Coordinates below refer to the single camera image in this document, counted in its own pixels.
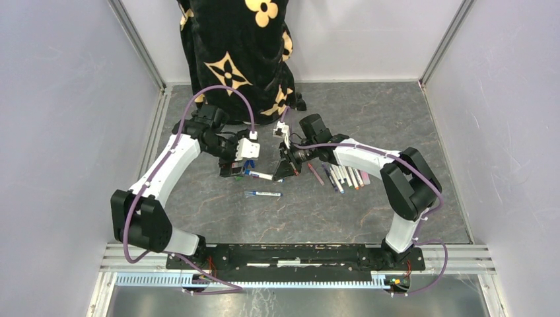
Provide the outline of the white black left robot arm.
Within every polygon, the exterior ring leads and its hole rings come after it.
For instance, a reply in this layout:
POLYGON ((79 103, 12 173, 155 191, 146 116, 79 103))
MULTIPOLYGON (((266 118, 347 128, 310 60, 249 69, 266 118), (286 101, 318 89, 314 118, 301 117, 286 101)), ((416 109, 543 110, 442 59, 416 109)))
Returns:
POLYGON ((251 129, 224 132, 227 121, 223 110, 204 105, 174 126, 164 151, 148 171, 128 190, 116 190, 111 196, 116 240, 150 252, 182 254, 192 269, 206 264, 204 237, 176 228, 164 208, 186 168, 201 153, 219 159, 224 177, 238 174, 243 159, 258 156, 258 134, 251 129))

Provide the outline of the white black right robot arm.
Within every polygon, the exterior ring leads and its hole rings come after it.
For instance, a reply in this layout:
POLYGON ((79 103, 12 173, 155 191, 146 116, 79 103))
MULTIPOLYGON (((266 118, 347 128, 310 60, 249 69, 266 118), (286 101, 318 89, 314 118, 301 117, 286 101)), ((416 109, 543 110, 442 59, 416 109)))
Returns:
POLYGON ((273 128, 273 135, 283 139, 274 179, 296 176, 304 163, 320 159, 381 180, 394 212, 388 234, 382 240, 381 259, 387 268, 399 269, 413 249, 421 219, 442 205, 442 186, 423 155, 413 147, 389 151, 365 145, 348 135, 334 135, 319 114, 311 114, 299 124, 304 133, 300 143, 290 140, 286 123, 277 122, 273 128))

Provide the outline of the dark purple pen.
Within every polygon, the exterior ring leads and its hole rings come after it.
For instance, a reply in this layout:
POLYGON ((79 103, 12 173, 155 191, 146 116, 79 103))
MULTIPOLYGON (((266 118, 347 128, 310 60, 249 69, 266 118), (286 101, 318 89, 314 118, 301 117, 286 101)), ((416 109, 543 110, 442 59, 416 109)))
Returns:
POLYGON ((327 178, 328 178, 330 184, 332 185, 334 191, 335 191, 335 192, 338 192, 338 191, 339 191, 339 190, 338 190, 338 187, 337 187, 337 185, 336 185, 336 183, 335 183, 335 180, 334 180, 334 178, 333 178, 333 176, 332 176, 332 174, 331 174, 329 168, 328 168, 324 163, 322 163, 322 168, 323 168, 324 172, 326 173, 326 176, 327 176, 327 178))

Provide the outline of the light blue capped white marker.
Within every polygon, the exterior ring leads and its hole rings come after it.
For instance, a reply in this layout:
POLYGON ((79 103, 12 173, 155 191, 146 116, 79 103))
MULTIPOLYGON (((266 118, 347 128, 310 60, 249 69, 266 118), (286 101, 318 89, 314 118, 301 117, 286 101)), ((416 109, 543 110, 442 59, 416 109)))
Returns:
POLYGON ((251 176, 251 177, 255 177, 255 178, 259 178, 259 179, 264 179, 264 180, 270 180, 270 181, 273 181, 273 182, 284 182, 285 181, 283 178, 276 178, 272 174, 267 174, 267 173, 263 173, 263 172, 256 172, 254 170, 245 170, 243 175, 244 176, 251 176))

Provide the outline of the orange capped white marker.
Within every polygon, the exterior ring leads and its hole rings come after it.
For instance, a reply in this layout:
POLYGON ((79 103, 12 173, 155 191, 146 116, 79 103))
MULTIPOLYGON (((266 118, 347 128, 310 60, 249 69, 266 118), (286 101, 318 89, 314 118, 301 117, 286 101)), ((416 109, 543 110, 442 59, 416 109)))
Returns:
POLYGON ((352 181, 353 187, 354 187, 356 190, 359 190, 360 185, 359 185, 359 183, 358 183, 358 181, 357 181, 357 179, 356 179, 356 177, 355 177, 355 174, 354 174, 353 169, 352 169, 351 167, 349 167, 349 166, 347 167, 347 169, 348 169, 348 174, 349 174, 350 179, 351 179, 351 181, 352 181))

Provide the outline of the pink highlighter pen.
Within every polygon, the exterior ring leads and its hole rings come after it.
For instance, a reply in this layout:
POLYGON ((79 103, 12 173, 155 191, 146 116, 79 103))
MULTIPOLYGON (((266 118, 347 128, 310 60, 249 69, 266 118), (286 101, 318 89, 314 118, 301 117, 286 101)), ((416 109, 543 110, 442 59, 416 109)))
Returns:
POLYGON ((361 178, 363 180, 363 184, 364 185, 369 185, 370 184, 370 178, 369 178, 369 174, 363 170, 360 171, 361 174, 361 178))

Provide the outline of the pink gel pen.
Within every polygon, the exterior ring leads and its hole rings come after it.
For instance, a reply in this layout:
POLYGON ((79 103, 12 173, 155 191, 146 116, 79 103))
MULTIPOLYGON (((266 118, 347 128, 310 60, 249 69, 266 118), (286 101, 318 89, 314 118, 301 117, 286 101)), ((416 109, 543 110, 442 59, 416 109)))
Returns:
POLYGON ((319 182, 319 184, 321 186, 324 185, 324 181, 323 179, 320 177, 320 175, 317 173, 316 169, 308 162, 306 163, 307 167, 309 168, 309 170, 311 171, 311 173, 314 175, 314 177, 317 179, 317 181, 319 182))

